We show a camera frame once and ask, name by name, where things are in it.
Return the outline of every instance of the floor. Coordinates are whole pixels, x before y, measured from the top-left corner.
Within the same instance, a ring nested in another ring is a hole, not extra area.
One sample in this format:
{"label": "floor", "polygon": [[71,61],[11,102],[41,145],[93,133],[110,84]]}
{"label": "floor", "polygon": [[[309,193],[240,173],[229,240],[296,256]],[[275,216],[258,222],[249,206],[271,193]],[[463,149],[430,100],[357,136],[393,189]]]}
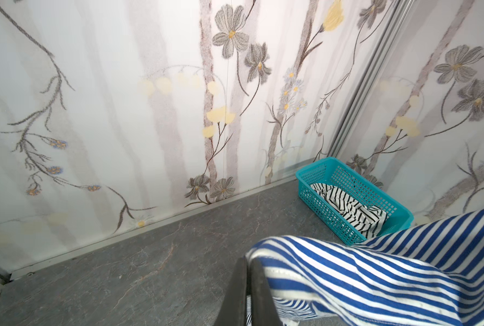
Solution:
{"label": "floor", "polygon": [[0,326],[212,325],[236,259],[261,238],[341,243],[297,190],[291,181],[11,282]]}

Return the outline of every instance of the blue striped garment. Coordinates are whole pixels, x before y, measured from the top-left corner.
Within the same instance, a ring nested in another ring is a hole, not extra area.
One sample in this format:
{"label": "blue striped garment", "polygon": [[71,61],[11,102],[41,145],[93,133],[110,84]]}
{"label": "blue striped garment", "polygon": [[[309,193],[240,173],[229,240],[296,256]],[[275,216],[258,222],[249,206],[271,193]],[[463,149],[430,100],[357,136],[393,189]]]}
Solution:
{"label": "blue striped garment", "polygon": [[484,325],[484,209],[351,247],[282,236],[258,258],[279,316],[350,325]]}

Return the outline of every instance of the teal plastic basket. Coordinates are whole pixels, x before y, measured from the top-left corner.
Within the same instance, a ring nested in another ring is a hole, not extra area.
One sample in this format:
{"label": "teal plastic basket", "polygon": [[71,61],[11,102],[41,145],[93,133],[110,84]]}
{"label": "teal plastic basket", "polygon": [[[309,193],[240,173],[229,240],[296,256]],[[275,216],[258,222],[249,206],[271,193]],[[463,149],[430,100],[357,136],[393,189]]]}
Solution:
{"label": "teal plastic basket", "polygon": [[356,173],[342,161],[326,158],[312,163],[296,173],[298,196],[331,228],[342,241],[350,246],[366,238],[348,222],[325,199],[311,189],[313,183],[337,186],[367,207],[376,205],[387,212],[387,220],[378,236],[405,230],[414,217],[411,212],[388,194]]}

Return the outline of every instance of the baseboard trim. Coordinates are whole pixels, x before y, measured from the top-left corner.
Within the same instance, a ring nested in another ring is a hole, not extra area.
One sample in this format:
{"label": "baseboard trim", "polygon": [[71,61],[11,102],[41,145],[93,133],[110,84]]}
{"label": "baseboard trim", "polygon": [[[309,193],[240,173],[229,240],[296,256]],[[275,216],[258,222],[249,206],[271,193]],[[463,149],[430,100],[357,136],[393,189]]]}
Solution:
{"label": "baseboard trim", "polygon": [[88,246],[85,246],[85,247],[82,247],[82,248],[79,248],[79,249],[76,249],[76,250],[73,250],[73,251],[70,251],[70,252],[67,252],[67,253],[63,253],[62,255],[58,255],[56,257],[40,261],[40,262],[32,264],[30,266],[20,268],[20,269],[12,272],[12,275],[10,276],[10,280],[14,281],[14,280],[16,280],[20,277],[23,277],[23,276],[29,274],[29,273],[34,273],[34,272],[36,272],[40,269],[46,268],[48,266],[52,266],[52,265],[58,264],[60,262],[66,261],[66,260],[73,259],[75,257],[84,255],[88,252],[109,246],[110,244],[111,245],[115,244],[119,241],[137,236],[137,235],[142,234],[144,232],[148,232],[148,231],[154,230],[158,227],[183,220],[184,218],[188,218],[190,216],[209,211],[213,208],[229,204],[230,202],[233,202],[235,200],[254,195],[255,193],[259,193],[261,191],[264,191],[264,190],[267,190],[267,189],[270,189],[270,188],[273,188],[273,187],[276,187],[276,186],[280,186],[280,185],[282,185],[286,182],[293,181],[293,180],[296,180],[296,176],[294,176],[294,175],[287,177],[285,179],[273,182],[269,185],[261,186],[261,187],[252,189],[252,190],[247,191],[247,192],[239,193],[238,195],[235,195],[233,197],[229,197],[229,198],[224,199],[220,202],[215,202],[211,205],[202,206],[202,207],[199,207],[197,209],[194,209],[194,210],[191,210],[191,211],[179,214],[179,215],[175,215],[174,217],[166,218],[164,220],[155,222],[155,223],[147,225],[145,227],[137,228],[135,230],[128,231],[128,232],[113,236],[111,238],[104,239],[100,242],[97,242],[97,243],[94,243],[94,244],[91,244],[91,245],[88,245]]}

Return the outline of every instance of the floral wall panel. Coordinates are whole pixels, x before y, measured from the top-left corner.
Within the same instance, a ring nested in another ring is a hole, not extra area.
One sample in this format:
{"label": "floral wall panel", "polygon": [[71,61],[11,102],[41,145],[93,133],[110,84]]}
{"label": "floral wall panel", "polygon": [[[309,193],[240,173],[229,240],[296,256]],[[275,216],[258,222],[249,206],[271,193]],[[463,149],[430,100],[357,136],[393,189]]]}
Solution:
{"label": "floral wall panel", "polygon": [[484,1],[416,4],[339,158],[418,223],[484,207]]}
{"label": "floral wall panel", "polygon": [[322,157],[395,4],[0,0],[0,265]]}

